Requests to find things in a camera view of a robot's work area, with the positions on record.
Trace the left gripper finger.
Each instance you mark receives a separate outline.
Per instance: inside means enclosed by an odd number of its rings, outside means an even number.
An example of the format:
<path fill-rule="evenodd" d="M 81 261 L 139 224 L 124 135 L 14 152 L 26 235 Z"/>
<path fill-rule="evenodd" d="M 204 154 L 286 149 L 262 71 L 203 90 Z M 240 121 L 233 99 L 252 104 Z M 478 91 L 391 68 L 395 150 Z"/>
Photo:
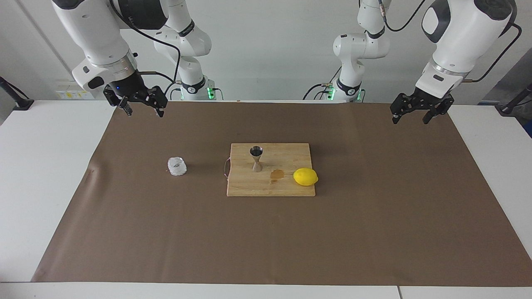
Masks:
<path fill-rule="evenodd" d="M 453 104 L 454 98 L 452 95 L 446 95 L 437 104 L 428 104 L 428 112 L 422 119 L 423 123 L 427 125 L 434 117 L 445 115 Z"/>
<path fill-rule="evenodd" d="M 411 113 L 417 108 L 418 102 L 414 95 L 407 96 L 405 93 L 399 93 L 390 105 L 393 124 L 396 125 L 403 115 Z"/>

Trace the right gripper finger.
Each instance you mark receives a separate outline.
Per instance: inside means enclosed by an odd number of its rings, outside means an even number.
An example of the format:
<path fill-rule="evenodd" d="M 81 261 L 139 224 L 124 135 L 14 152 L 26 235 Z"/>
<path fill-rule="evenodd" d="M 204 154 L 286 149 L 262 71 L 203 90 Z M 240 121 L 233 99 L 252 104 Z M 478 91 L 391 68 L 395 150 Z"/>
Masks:
<path fill-rule="evenodd" d="M 127 97 L 124 97 L 122 99 L 119 98 L 114 92 L 114 90 L 112 89 L 112 87 L 110 87 L 110 85 L 105 85 L 103 95 L 107 99 L 110 106 L 118 107 L 122 109 L 127 114 L 128 117 L 131 117 L 133 113 L 133 109 L 129 105 Z"/>
<path fill-rule="evenodd" d="M 164 109 L 167 107 L 168 99 L 160 86 L 146 89 L 146 97 L 143 100 L 146 106 L 153 108 L 158 117 L 165 115 Z"/>

